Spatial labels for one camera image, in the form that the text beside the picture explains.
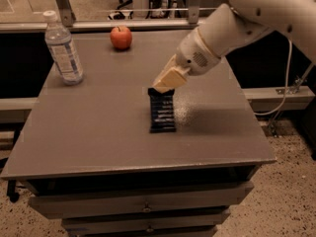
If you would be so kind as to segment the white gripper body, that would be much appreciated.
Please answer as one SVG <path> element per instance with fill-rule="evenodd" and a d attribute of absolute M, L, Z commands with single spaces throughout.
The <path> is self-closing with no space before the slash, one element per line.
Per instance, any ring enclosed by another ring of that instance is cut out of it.
<path fill-rule="evenodd" d="M 191 76 L 205 74 L 219 61 L 220 58 L 204 43 L 198 29 L 192 30 L 177 47 L 176 63 L 187 69 Z"/>

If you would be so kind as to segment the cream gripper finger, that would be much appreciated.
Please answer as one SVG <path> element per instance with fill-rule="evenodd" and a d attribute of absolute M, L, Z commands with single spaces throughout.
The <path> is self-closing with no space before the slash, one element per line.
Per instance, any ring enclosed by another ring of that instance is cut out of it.
<path fill-rule="evenodd" d="M 174 54 L 153 82 L 154 86 L 176 86 L 179 81 L 177 55 Z"/>
<path fill-rule="evenodd" d="M 166 93 L 185 85 L 189 71 L 189 68 L 182 68 L 180 66 L 170 67 L 162 71 L 154 80 L 154 89 L 159 93 Z"/>

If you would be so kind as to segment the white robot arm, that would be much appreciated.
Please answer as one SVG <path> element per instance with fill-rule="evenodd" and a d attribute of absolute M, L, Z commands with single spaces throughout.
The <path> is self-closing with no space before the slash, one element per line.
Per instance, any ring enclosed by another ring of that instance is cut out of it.
<path fill-rule="evenodd" d="M 160 93 L 181 87 L 273 31 L 316 63 L 316 0 L 228 0 L 181 41 L 152 87 Z"/>

